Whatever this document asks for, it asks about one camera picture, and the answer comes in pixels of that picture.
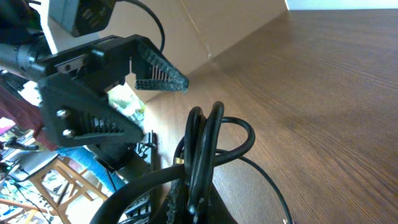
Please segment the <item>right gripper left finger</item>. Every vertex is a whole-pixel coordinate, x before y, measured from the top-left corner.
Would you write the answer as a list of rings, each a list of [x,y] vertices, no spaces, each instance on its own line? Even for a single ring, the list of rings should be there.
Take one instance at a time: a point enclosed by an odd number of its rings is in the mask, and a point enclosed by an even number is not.
[[[184,224],[190,223],[187,210],[188,185],[182,179],[172,182],[171,188],[157,212],[157,223]]]

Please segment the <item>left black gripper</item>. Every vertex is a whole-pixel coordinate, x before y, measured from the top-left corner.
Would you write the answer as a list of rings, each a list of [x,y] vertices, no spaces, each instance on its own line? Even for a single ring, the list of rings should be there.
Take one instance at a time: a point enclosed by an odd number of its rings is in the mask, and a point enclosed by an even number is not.
[[[125,83],[131,58],[137,90],[188,90],[189,79],[151,41],[138,38],[111,35],[37,61],[49,140],[63,147],[141,141],[142,128],[102,98]]]

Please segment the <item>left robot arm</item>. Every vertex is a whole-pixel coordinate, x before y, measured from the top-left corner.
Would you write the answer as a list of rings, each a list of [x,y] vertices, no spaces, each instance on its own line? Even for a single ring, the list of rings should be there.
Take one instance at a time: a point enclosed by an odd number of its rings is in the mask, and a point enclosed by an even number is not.
[[[52,53],[32,1],[1,2],[1,68],[37,82],[49,138],[59,146],[139,142],[142,129],[107,92],[130,73],[138,90],[185,91],[189,81],[141,35],[111,35]]]

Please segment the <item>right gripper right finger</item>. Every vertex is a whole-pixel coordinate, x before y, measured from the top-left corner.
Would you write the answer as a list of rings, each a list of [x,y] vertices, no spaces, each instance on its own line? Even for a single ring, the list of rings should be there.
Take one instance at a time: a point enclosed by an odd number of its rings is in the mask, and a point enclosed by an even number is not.
[[[212,184],[205,215],[207,224],[238,224],[230,214],[216,187]]]

